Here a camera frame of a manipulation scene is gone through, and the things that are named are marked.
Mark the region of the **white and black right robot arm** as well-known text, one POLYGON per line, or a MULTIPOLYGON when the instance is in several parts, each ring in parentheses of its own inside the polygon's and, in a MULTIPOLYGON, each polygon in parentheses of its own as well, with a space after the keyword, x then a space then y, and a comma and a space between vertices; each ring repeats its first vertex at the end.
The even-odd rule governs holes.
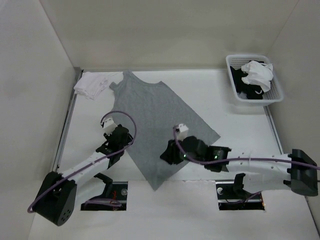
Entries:
POLYGON ((269 190, 290 190, 306 197, 319 194, 320 168, 300 149, 270 158, 244 154, 229 158, 231 151, 229 147, 207 145, 195 136, 189 136, 184 140, 169 140, 160 159, 170 165, 190 161, 215 173, 235 172, 231 190, 240 199, 269 190))

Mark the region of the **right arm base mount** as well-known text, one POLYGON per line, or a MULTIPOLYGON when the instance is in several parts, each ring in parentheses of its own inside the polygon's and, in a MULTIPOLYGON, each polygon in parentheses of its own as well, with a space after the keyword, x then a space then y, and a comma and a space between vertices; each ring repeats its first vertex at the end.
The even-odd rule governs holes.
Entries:
POLYGON ((220 211, 264 211, 261 192, 249 193, 244 190, 245 173, 239 173, 234 180, 216 181, 217 204, 220 211))

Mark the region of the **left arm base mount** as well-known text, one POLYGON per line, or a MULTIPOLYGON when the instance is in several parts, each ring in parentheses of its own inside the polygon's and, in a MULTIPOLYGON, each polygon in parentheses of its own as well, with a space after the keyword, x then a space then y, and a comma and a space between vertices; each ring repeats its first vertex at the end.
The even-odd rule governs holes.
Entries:
POLYGON ((126 211, 128 182, 113 181, 98 173, 90 182, 80 205, 81 211, 126 211))

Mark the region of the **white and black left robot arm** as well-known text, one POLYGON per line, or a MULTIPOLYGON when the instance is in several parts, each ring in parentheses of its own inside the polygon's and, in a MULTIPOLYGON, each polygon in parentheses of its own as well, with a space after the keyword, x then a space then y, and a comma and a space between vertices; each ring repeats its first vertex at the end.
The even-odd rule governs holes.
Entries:
POLYGON ((105 142, 91 156, 78 165, 61 173, 49 172, 27 212, 37 213, 56 226, 62 226, 72 215, 78 191, 92 178, 98 178, 109 169, 136 140, 137 134, 130 134, 122 125, 103 134, 105 142))

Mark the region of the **grey tank top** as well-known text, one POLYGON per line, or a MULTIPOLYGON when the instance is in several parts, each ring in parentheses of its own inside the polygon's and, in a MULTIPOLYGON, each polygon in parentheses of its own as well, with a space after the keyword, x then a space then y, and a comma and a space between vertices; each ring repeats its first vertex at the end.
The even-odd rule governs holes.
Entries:
POLYGON ((123 80, 112 82, 114 93, 112 115, 115 123, 123 125, 135 141, 127 149, 129 156, 153 190, 182 169, 187 162, 169 165, 160 158, 168 141, 173 138, 173 127, 186 124, 189 134, 214 144, 220 135, 213 130, 189 105, 162 81, 147 83, 131 71, 123 72, 123 80))

